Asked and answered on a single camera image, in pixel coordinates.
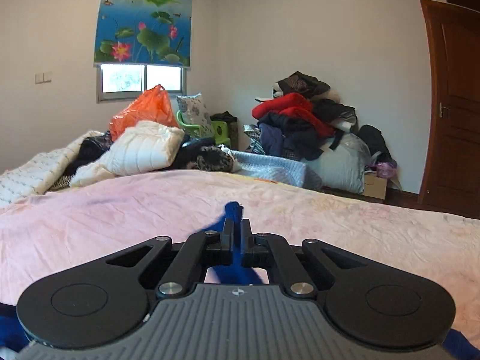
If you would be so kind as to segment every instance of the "window frame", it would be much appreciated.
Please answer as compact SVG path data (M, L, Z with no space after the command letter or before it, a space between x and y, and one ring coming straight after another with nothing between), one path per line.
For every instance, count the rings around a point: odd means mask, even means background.
M123 91L123 92L104 92L103 91L103 71L101 68L102 65L108 65L108 63L96 65L97 67L97 103L132 101L132 100L135 100L138 96L140 96L146 90L147 74L148 74L147 64L143 65L142 90L141 91ZM181 89L179 91L168 91L169 95L182 96L187 93L187 69L185 68L181 69L180 80L181 80L180 82Z

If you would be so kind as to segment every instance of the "pink bedsheet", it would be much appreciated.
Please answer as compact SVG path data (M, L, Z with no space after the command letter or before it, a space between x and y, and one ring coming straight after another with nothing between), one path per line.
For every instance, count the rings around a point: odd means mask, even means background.
M183 242L236 200L253 232L318 238L425 276L454 297L480 347L480 221L360 202L251 178L171 171L106 180L0 209L0 302L50 275L159 235Z

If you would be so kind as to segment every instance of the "door handle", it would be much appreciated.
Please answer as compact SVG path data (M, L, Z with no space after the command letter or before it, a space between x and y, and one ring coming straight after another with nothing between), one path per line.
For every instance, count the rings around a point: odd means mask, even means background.
M450 112L450 111L451 111L451 109L450 109L450 108L448 108L448 107L445 107L445 106L443 105L443 103L442 103L442 102L440 102L440 111L439 111L439 113L440 113L440 118L442 118L442 117L443 117L443 110L445 110L445 109L446 109L448 112Z

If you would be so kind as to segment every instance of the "green plastic chair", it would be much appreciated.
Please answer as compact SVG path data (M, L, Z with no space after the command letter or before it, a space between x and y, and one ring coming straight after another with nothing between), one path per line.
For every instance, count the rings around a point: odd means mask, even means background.
M208 138L208 132L203 126L200 126L198 124L186 124L183 121L183 115L181 111L177 112L177 122L178 126L187 134L198 138ZM215 144L230 147L231 141L229 138L229 127L227 123L212 120L212 127L215 132Z

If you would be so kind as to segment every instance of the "red clothing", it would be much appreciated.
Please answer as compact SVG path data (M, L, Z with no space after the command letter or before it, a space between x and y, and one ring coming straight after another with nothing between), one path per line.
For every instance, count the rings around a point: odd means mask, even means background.
M311 113L313 108L314 106L311 102L299 93L294 92L256 106L251 110L251 115L259 120L270 111L273 111L288 117L298 117L313 125L320 137L333 136L335 129L318 120L315 115Z

